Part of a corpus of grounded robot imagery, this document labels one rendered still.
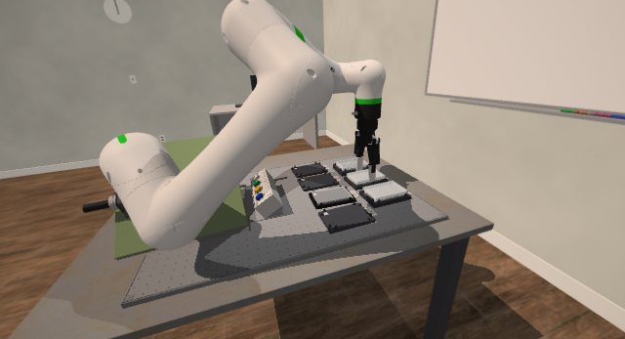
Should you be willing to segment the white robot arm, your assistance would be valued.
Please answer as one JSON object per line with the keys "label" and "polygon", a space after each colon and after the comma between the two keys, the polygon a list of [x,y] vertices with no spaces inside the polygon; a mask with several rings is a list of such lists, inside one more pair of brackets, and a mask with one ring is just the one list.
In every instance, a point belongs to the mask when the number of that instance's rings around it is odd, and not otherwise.
{"label": "white robot arm", "polygon": [[257,77],[248,99],[182,172],[149,134],[110,141],[100,167],[115,195],[84,204],[83,212],[120,209],[147,245],[178,249],[198,236],[266,156],[326,108],[332,94],[354,93],[356,119],[381,117],[384,67],[374,60],[328,59],[267,1],[232,0],[223,13],[222,33],[230,51]]}

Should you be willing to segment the white button panel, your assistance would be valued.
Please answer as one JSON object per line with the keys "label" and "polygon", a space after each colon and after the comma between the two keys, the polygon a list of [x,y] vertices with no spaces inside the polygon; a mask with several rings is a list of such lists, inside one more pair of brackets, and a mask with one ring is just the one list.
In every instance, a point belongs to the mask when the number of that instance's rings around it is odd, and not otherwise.
{"label": "white button panel", "polygon": [[284,216],[283,205],[274,181],[286,178],[274,179],[266,169],[263,169],[250,179],[257,221]]}

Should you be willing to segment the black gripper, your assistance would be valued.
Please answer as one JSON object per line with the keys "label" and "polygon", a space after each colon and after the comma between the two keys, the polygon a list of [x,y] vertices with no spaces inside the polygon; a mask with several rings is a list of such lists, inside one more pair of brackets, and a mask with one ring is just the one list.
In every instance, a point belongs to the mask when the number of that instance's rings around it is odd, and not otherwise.
{"label": "black gripper", "polygon": [[[378,119],[374,121],[357,120],[355,131],[354,154],[356,154],[356,171],[363,170],[364,149],[367,147],[369,158],[368,181],[376,180],[376,165],[380,164],[380,138],[375,137]],[[372,145],[369,145],[372,144]]]}

